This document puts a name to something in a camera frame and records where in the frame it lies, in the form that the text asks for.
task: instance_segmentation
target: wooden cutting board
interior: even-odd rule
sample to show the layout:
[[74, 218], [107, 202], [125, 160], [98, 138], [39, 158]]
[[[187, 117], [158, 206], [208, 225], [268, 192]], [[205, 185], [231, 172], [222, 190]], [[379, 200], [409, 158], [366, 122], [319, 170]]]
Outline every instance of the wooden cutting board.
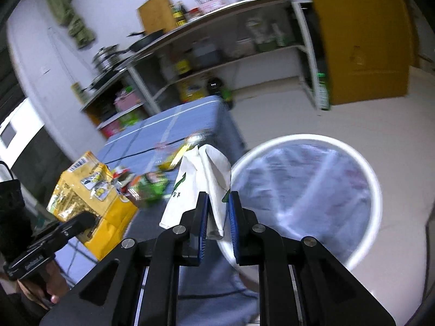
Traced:
[[148, 0], [138, 8], [142, 25], [147, 34], [163, 29], [165, 33], [177, 28], [172, 15], [170, 0]]

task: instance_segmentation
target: yellow door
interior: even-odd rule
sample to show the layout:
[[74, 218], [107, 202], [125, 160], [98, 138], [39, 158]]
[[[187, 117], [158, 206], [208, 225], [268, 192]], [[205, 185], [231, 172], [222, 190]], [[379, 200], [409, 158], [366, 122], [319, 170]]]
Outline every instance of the yellow door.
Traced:
[[414, 41], [404, 0], [313, 1], [331, 104], [405, 95]]

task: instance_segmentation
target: pink container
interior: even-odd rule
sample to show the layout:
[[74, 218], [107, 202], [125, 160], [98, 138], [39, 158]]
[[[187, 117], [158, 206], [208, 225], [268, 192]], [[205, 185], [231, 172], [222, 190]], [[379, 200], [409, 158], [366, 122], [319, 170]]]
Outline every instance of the pink container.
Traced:
[[131, 107], [139, 104], [140, 99], [133, 92], [128, 93], [115, 99], [115, 108], [117, 112], [123, 112], [129, 110]]
[[199, 9], [202, 13], [210, 13], [215, 10], [218, 10], [221, 7], [228, 5], [227, 0], [210, 0], [199, 6]]
[[123, 130], [123, 126], [121, 125], [121, 122], [118, 119], [112, 121], [110, 124], [106, 125], [101, 129], [104, 136], [106, 136], [107, 138], [116, 135], [117, 133], [120, 133], [122, 130]]

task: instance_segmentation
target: frying pan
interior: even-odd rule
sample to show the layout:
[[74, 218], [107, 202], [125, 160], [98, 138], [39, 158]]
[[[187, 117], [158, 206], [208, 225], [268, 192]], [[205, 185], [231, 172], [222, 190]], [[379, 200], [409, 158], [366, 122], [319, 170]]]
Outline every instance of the frying pan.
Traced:
[[144, 37], [139, 39], [136, 43], [130, 45], [127, 51], [138, 52], [139, 50], [145, 48], [147, 45], [151, 44], [154, 40], [159, 39], [163, 34], [164, 34], [163, 29], [152, 32], [151, 34], [146, 34], [145, 32], [131, 33], [129, 37], [134, 37], [134, 36], [144, 36]]

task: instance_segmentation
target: shelf leg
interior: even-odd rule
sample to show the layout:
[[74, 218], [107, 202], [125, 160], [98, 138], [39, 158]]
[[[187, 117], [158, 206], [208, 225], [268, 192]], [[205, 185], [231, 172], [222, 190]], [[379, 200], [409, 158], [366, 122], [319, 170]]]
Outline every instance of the shelf leg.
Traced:
[[146, 108], [147, 112], [149, 112], [149, 116], [153, 116], [162, 112], [159, 105], [154, 101], [153, 96], [149, 92], [143, 79], [134, 68], [134, 66], [128, 66], [127, 71], [130, 73], [131, 78], [133, 78], [133, 80], [136, 82], [136, 85], [138, 86], [139, 90], [145, 98], [144, 107]]
[[307, 57], [308, 57], [308, 65], [310, 67], [311, 80], [313, 84], [313, 96], [314, 103], [317, 110], [318, 115], [321, 115], [320, 109], [320, 97], [319, 97], [319, 81], [317, 78], [317, 62], [314, 54], [313, 43], [311, 41], [310, 32], [308, 31], [307, 21], [305, 20], [304, 13], [301, 8], [301, 4], [299, 2], [291, 3], [294, 13], [296, 15], [297, 22], [299, 23], [299, 28], [302, 32], [302, 38], [304, 40], [305, 48], [307, 49]]

